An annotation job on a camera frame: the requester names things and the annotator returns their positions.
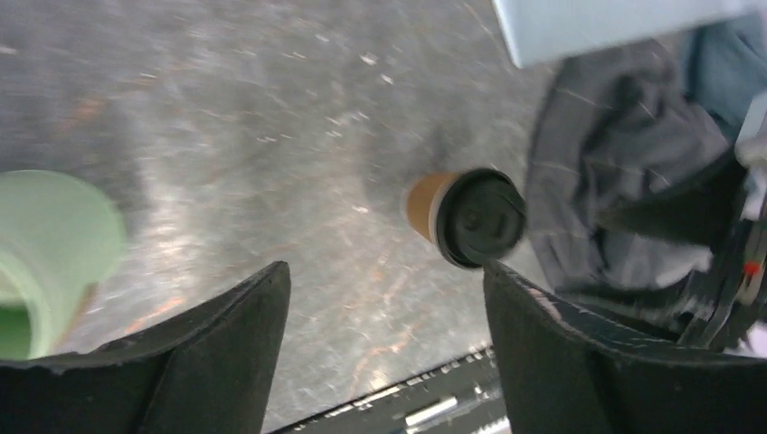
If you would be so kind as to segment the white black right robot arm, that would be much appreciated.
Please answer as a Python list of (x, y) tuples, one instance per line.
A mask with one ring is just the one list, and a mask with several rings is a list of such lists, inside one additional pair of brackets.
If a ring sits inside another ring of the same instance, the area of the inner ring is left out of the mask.
[(766, 95), (751, 102), (734, 158), (654, 198), (606, 210), (599, 224), (706, 246), (711, 258), (674, 290), (628, 294), (613, 308), (664, 326), (682, 345), (735, 348), (766, 314)]

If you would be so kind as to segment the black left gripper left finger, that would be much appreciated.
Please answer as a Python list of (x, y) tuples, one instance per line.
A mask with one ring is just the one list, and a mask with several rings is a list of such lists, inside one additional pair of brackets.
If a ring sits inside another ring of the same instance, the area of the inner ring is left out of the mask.
[(289, 311), (289, 265), (86, 354), (1, 364), (4, 433), (258, 433)]

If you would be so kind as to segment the black plastic cup lid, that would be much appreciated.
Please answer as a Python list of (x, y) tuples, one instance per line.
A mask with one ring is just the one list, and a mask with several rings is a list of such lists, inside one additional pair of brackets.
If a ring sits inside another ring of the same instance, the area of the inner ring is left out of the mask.
[(486, 167), (450, 173), (431, 207), (432, 243), (460, 269), (503, 259), (522, 240), (526, 205), (511, 179)]

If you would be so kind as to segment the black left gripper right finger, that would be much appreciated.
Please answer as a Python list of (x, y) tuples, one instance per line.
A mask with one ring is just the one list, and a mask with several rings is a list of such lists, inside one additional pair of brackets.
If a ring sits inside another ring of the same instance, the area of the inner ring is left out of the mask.
[(548, 293), (506, 265), (484, 297), (515, 433), (763, 433), (766, 362), (672, 343)]

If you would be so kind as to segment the brown paper coffee cup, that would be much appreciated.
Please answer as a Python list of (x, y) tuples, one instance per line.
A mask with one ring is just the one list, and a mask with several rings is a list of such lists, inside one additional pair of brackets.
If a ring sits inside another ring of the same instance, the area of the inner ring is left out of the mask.
[(407, 194), (407, 221), (417, 233), (432, 244), (436, 243), (436, 221), (440, 204), (458, 177), (459, 172), (428, 174), (420, 178)]

